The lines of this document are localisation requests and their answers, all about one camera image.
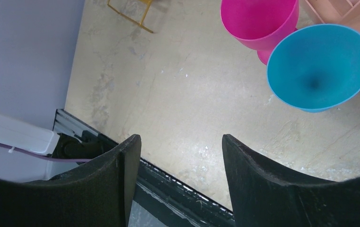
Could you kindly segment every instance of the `pink cup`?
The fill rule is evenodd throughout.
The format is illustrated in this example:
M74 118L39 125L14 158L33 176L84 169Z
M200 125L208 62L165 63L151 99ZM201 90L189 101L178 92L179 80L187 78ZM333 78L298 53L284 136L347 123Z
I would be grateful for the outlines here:
M246 47L258 51L266 65L276 45L295 31L298 0L222 0L221 21Z

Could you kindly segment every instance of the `plastic cup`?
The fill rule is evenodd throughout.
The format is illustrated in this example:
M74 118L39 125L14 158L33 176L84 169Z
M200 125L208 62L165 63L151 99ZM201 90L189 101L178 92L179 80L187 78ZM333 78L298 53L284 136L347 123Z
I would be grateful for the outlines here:
M360 91L360 33L341 25L305 27L273 50L267 78L283 102L321 112Z
M273 48L295 31L298 0L223 0L221 21L227 31L246 47L258 51L267 64Z

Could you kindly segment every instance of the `cable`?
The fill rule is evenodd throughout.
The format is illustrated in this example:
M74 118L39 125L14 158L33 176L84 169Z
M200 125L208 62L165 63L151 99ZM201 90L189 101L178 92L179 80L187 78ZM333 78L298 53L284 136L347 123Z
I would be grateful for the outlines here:
M9 146L9 145L6 145L6 144L2 144L0 143L0 148L7 148L7 149L12 149L13 147L12 146ZM43 155L37 155L37 154L34 154L30 151L27 151L27 150L24 150L24 149L21 149L21 148L14 148L15 151L18 151L20 153L23 153L23 154L26 154L26 155L30 155L32 157L37 157L37 158L40 158L40 159L43 159L43 160L47 160L47 161L53 161L53 162L88 162L90 161L91 159L61 159L61 158L52 158L52 157L46 157L46 156L43 156Z

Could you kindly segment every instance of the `blue cup rim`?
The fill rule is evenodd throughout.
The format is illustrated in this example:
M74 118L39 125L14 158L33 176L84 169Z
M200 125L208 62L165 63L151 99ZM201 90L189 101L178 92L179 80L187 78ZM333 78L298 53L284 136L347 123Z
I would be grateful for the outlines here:
M270 56L269 56L269 60L268 60L268 63L267 63L267 67L266 67L266 68L269 67L270 60L271 60L271 58L272 58L273 53L276 51L277 47L278 47L280 44L283 43L283 41L285 41L288 37L294 35L295 33L301 32L301 31L306 30L306 29L310 29L310 28L312 28L312 27L317 27L317 26L335 26L335 27L342 27L342 28L346 28L346 29L348 29L348 30L353 31L353 32L355 32L356 34L358 34L358 35L360 36L360 33L359 33L357 30L352 29L352 28L350 28L350 27L348 27L348 26L338 25L338 24L318 24L318 25L310 25L310 26L304 27L304 28L299 29L299 30L291 33L290 35L286 36L283 40L281 40L281 41L276 45L276 47L273 49L272 53L271 53ZM332 106L323 107L323 108L317 108L317 109L309 109L309 108L302 108L302 107L298 107L298 106L291 105L291 104L287 103L286 101L284 101L283 99L281 99L280 97L278 97L277 94L273 91L272 86L271 86L270 83L269 83L268 70L266 70L266 80L267 80L267 82L268 82L268 84L269 84L270 90L271 90L271 91L273 92L273 94L274 94L278 99L280 99L282 102L284 102L284 103L286 103L287 105L290 105L290 106L292 106L292 107L294 107L294 108L297 108L297 109L300 109L300 110L303 110L303 111L306 111L306 112L312 112L312 113L317 113L317 112L325 111L325 110L327 110L327 109L330 109L330 108L333 108L333 107L335 107L335 106L338 106L338 105L340 105L340 104L342 104L342 103L345 103L345 102L347 102L348 100L352 99L354 96L356 96L356 95L360 92L360 88L359 88L359 89L357 90L357 92L355 92L352 96L350 96L349 98L345 99L344 101L341 101L341 102L339 102L339 103L337 103L337 104L334 104L334 105L332 105Z

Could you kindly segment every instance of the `wall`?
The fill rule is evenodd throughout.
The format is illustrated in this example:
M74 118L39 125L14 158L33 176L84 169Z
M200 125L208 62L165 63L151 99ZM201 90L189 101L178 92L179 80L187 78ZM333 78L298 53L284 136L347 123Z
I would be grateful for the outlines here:
M51 129L63 108L84 0L0 0L0 113ZM47 161L0 149L0 178L44 176Z

